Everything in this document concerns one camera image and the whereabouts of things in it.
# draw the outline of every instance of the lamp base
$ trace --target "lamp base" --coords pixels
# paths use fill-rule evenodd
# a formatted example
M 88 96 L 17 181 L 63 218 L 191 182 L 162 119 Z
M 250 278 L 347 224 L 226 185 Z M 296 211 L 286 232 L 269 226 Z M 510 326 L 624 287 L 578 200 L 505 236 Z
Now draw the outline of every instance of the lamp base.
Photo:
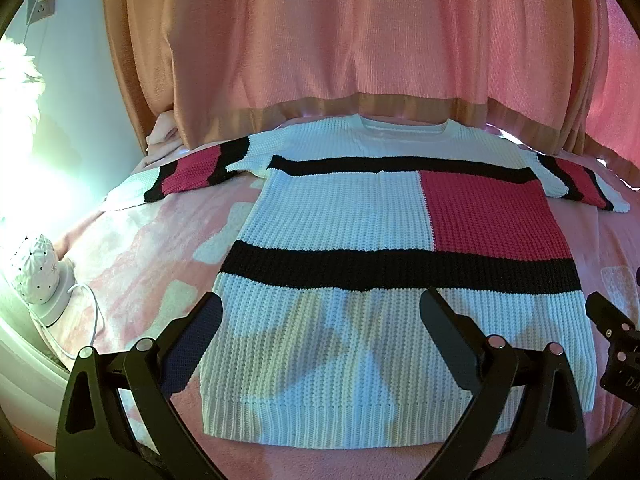
M 31 311 L 40 318 L 46 327 L 53 325 L 58 318 L 62 316 L 71 298 L 71 294 L 67 291 L 76 282 L 76 278 L 68 263 L 59 262 L 58 268 L 60 269 L 60 281 L 53 296 L 47 303 L 41 305 L 31 304 L 30 306 Z

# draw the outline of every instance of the pink blanket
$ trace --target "pink blanket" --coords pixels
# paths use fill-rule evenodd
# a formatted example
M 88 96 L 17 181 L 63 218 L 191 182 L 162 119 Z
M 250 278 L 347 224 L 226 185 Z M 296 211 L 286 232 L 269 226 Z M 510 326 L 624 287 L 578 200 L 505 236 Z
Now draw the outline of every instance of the pink blanket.
M 562 155 L 597 171 L 632 205 L 628 214 L 548 199 L 572 250 L 585 294 L 598 290 L 634 321 L 640 305 L 640 198 L 590 158 Z M 75 267 L 76 279 L 91 286 L 104 319 L 94 346 L 100 352 L 129 349 L 142 336 L 156 337 L 184 316 L 210 290 L 226 252 L 260 193 L 262 181 L 242 174 L 223 184 L 172 194 L 160 202 L 96 214 L 60 240 L 57 249 Z M 87 344 L 93 326 L 91 301 L 82 291 L 72 300 L 52 334 L 69 352 Z M 593 327 L 598 374 L 605 368 L 607 342 Z M 69 367 L 71 360 L 59 355 Z M 414 478 L 439 444 L 404 448 L 310 450 L 246 444 L 202 432 L 198 370 L 186 389 L 172 397 L 180 416 L 206 453 L 230 480 L 310 480 Z M 130 396 L 124 397 L 136 437 L 153 447 Z M 595 408 L 585 414 L 588 440 L 597 441 L 628 406 L 596 391 Z M 495 436 L 482 463 L 493 460 L 505 435 Z

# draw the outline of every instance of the sweater neckline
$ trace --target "sweater neckline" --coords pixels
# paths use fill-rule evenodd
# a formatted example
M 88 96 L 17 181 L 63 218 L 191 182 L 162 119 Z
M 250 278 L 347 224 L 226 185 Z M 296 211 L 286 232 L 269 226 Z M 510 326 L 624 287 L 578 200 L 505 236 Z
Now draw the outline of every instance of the sweater neckline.
M 386 137 L 385 132 L 388 132 L 389 137 L 395 140 L 419 140 L 421 142 L 440 142 L 450 139 L 454 135 L 457 124 L 452 119 L 447 119 L 441 124 L 430 125 L 392 124 L 367 119 L 360 114 L 354 114 L 349 119 L 354 126 L 376 137 Z M 406 134 L 406 136 L 398 138 L 398 134 Z

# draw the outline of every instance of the wall socket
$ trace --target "wall socket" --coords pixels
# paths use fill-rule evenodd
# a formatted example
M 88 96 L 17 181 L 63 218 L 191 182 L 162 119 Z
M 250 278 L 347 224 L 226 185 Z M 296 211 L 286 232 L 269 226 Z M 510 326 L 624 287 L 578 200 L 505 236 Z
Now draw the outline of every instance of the wall socket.
M 27 25 L 48 18 L 54 12 L 56 12 L 56 0 L 29 0 L 27 3 Z

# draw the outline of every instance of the ribbed hem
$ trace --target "ribbed hem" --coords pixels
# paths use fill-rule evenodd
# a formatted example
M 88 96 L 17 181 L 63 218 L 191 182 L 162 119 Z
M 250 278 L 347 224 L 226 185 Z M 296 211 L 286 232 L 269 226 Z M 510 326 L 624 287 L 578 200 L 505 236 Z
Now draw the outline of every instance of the ribbed hem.
M 521 391 L 513 390 L 495 433 L 507 431 Z M 308 449 L 418 446 L 447 439 L 470 394 L 434 404 L 301 407 L 269 402 L 203 405 L 204 433 L 227 440 Z

